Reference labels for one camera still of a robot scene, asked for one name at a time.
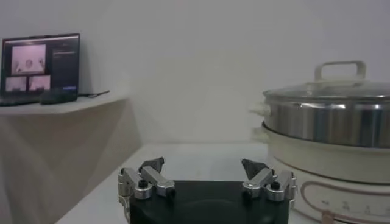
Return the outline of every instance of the cable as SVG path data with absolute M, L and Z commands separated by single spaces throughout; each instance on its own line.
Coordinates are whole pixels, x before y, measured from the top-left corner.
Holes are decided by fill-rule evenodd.
M 87 98 L 96 98 L 98 96 L 101 96 L 103 94 L 109 93 L 110 90 L 101 92 L 101 93 L 79 93 L 79 97 L 87 97 Z

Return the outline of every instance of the laptop screen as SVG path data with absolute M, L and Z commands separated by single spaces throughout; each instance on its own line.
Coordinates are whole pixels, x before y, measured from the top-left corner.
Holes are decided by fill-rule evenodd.
M 80 35 L 3 40 L 1 95 L 78 92 Z

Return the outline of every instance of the lid handle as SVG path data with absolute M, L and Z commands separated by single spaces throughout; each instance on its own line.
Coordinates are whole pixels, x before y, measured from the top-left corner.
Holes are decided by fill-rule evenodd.
M 357 71 L 353 78 L 349 79 L 324 79 L 322 78 L 322 68 L 328 65 L 356 65 Z M 340 81 L 361 81 L 366 78 L 366 64 L 363 61 L 331 61 L 316 67 L 314 82 L 340 82 Z

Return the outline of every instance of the wall shelf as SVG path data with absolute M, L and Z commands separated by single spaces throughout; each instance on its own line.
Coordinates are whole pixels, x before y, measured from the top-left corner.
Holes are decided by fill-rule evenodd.
M 34 115 L 34 114 L 65 114 L 91 107 L 126 100 L 129 93 L 113 93 L 101 95 L 97 98 L 79 97 L 77 101 L 58 105 L 30 104 L 15 107 L 0 107 L 0 116 Z

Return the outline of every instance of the white table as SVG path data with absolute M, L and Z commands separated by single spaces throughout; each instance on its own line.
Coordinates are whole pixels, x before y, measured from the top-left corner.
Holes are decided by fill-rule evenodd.
M 145 160 L 164 156 L 162 174 L 171 180 L 244 181 L 241 159 L 265 161 L 263 144 L 147 144 L 119 166 L 96 189 L 79 202 L 58 224 L 126 224 L 123 207 L 118 202 L 118 172 L 122 167 L 137 169 Z M 312 224 L 292 212 L 290 224 Z

